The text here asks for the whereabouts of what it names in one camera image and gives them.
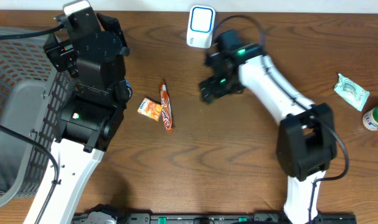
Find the green lid white jar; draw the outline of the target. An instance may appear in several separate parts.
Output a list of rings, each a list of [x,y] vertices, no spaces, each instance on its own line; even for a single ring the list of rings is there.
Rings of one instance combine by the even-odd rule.
[[[378,131],[378,106],[363,115],[362,123],[368,130]]]

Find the orange snack packet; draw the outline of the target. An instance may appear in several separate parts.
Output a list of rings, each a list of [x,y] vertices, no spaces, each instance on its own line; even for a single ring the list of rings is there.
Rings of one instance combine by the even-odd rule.
[[[155,121],[159,121],[161,111],[162,111],[161,105],[156,102],[153,102],[152,100],[148,98],[144,98],[144,100],[141,102],[137,110],[139,114],[142,114],[143,116],[151,118]]]

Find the teal wet wipes pack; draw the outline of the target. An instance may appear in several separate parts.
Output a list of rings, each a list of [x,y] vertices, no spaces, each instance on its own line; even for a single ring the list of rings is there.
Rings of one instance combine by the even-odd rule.
[[[370,95],[369,91],[341,73],[338,74],[338,82],[334,86],[334,91],[358,111],[362,111]]]

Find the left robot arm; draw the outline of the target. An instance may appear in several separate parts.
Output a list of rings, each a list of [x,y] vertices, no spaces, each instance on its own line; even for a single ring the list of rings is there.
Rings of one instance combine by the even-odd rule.
[[[118,130],[132,96],[126,81],[130,53],[117,19],[86,1],[64,7],[59,17],[69,35],[44,45],[55,69],[68,73],[70,92],[56,114],[50,162],[26,223],[70,223],[82,192]]]

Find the red orange candy bar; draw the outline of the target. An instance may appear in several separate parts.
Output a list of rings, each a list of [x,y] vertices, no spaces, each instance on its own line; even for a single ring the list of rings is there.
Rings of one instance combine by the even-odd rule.
[[[161,115],[163,117],[164,127],[167,132],[173,131],[173,119],[171,111],[171,103],[166,82],[163,80],[159,85],[159,93],[161,97]]]

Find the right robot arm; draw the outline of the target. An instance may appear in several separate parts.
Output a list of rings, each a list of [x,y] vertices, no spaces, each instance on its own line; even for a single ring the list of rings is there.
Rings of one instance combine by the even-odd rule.
[[[214,74],[199,84],[202,100],[211,103],[244,89],[260,100],[278,125],[276,155],[288,176],[283,212],[290,223],[315,221],[317,180],[337,154],[331,108],[297,91],[260,44],[244,44],[235,30],[219,34],[214,44],[217,51],[204,62]]]

